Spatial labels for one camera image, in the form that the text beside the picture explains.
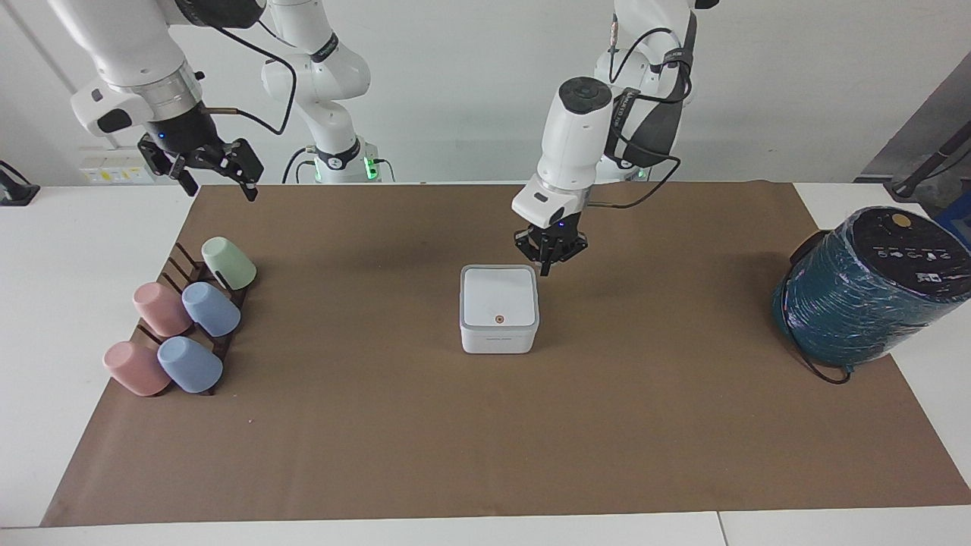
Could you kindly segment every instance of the wall socket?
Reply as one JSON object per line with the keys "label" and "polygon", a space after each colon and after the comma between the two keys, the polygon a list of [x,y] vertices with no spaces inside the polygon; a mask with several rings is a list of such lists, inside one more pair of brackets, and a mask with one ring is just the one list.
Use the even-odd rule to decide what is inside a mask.
{"label": "wall socket", "polygon": [[89,184],[155,184],[145,160],[140,155],[92,155],[81,162],[81,173]]}

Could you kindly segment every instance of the blue cup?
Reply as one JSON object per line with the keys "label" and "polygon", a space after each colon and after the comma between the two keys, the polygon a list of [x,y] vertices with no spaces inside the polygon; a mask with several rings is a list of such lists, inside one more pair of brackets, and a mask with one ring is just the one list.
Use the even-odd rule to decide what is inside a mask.
{"label": "blue cup", "polygon": [[209,335],[220,337],[236,329],[240,310],[209,283],[194,283],[183,290],[183,305],[188,315]]}
{"label": "blue cup", "polygon": [[158,348],[158,362],[172,381],[193,394],[208,391],[222,377],[222,360],[187,337],[173,337]]}

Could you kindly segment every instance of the pink cup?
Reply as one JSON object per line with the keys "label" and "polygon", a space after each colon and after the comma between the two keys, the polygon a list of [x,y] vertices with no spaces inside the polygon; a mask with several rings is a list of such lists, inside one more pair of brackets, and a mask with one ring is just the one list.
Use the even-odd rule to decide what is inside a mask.
{"label": "pink cup", "polygon": [[135,290],[132,297],[135,309],[154,332],[162,337],[179,335],[192,326],[182,297],[175,290],[159,283],[146,283]]}
{"label": "pink cup", "polygon": [[158,394],[172,381],[155,351],[130,341],[113,345],[105,353],[104,362],[116,381],[139,396]]}

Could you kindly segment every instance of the white table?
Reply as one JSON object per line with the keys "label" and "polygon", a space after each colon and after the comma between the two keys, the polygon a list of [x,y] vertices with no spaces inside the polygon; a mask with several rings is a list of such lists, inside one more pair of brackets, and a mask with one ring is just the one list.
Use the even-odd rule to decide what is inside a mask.
{"label": "white table", "polygon": [[[864,206],[892,204],[876,186],[798,189],[820,227]],[[156,277],[189,204],[175,187],[45,188],[28,208],[0,209],[0,233],[18,234],[5,237],[0,258],[0,526],[40,522],[107,383],[101,355],[131,333],[131,293]],[[98,317],[97,327],[90,317]],[[31,329],[40,323],[44,333]],[[965,481],[971,477],[969,324],[971,306],[965,306],[893,352]],[[50,339],[50,331],[58,337]],[[0,530],[5,546],[134,542],[969,544],[971,506]]]}

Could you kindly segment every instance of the plastic wrap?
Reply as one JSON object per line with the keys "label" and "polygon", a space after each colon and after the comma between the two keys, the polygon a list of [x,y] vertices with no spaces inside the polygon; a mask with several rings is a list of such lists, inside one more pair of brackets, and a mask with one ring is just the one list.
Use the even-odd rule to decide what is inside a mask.
{"label": "plastic wrap", "polygon": [[[921,290],[905,287],[867,263],[859,255],[860,245],[854,244],[854,223],[867,211],[877,210],[898,217],[902,213],[887,208],[854,213],[796,263],[773,294],[773,312],[779,327],[789,338],[794,336],[809,357],[821,363],[854,366],[879,358],[971,297],[971,290],[964,288],[971,259],[959,244],[960,256],[948,256],[953,258],[948,260],[939,259],[932,253],[933,248],[921,247],[933,246],[927,237],[924,241],[908,241],[914,244],[914,251],[901,248],[901,258],[896,257],[895,248],[877,251],[891,262],[900,259],[897,263],[903,263],[907,255],[920,254],[921,258],[915,259],[931,263],[938,280],[928,282]],[[948,282],[962,283],[956,287],[957,293],[955,285],[947,286]]]}

